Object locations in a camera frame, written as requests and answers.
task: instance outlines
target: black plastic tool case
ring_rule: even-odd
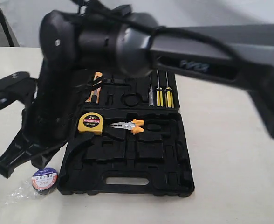
[[[160,85],[165,89],[165,72],[160,71]],[[58,180],[58,190],[64,195],[73,193],[95,195],[107,193],[151,193],[156,196],[188,197],[194,191],[183,122],[179,110],[174,74],[169,73],[175,108],[149,106],[150,78],[108,78],[102,87],[99,104],[86,103],[82,115],[101,114],[103,133],[79,133],[74,130],[68,142]],[[154,89],[157,74],[152,74]],[[142,128],[150,131],[135,136],[111,123],[143,119]],[[109,177],[141,177],[146,185],[107,184]]]

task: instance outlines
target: tape measure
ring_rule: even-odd
[[[103,117],[98,113],[86,113],[78,123],[79,132],[94,132],[95,135],[102,135]]]

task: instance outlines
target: screwdriver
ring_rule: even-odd
[[[148,94],[148,98],[149,98],[149,106],[154,106],[155,103],[154,103],[154,92],[152,90],[152,85],[150,87],[150,92]]]
[[[159,75],[159,71],[158,70],[157,70],[157,76],[158,76],[157,106],[163,107],[164,106],[163,92],[162,92],[162,88],[160,87],[160,75]]]
[[[169,87],[168,73],[166,72],[167,87],[165,89],[166,107],[174,108],[172,88]]]

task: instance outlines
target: white table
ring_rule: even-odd
[[[38,77],[39,49],[0,48],[0,78],[16,71]],[[98,194],[5,205],[29,179],[26,163],[11,178],[0,175],[0,224],[274,224],[274,141],[245,92],[177,76],[181,114],[195,181],[189,198]],[[20,103],[0,111],[0,155],[21,126]],[[64,149],[50,166],[60,169]]]

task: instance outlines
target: tool case foam slot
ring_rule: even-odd
[[[149,106],[149,77],[122,80],[109,74],[103,76],[120,84],[112,86],[108,82],[101,89],[99,104],[86,103],[82,111],[82,115],[94,112],[103,117],[103,133],[96,136],[93,132],[73,131],[62,162],[58,190],[65,195],[106,192],[188,197],[194,191],[194,182],[178,113],[174,74],[169,73],[169,86],[173,89],[175,108]],[[163,89],[167,86],[162,71],[160,85]],[[152,75],[152,86],[158,86],[156,73]],[[132,100],[134,97],[123,103],[122,98],[128,95],[138,96],[138,103]],[[144,120],[142,128],[150,134],[133,135],[129,130],[110,127],[112,123],[133,119]],[[115,177],[145,178],[148,184],[107,182],[107,178]]]

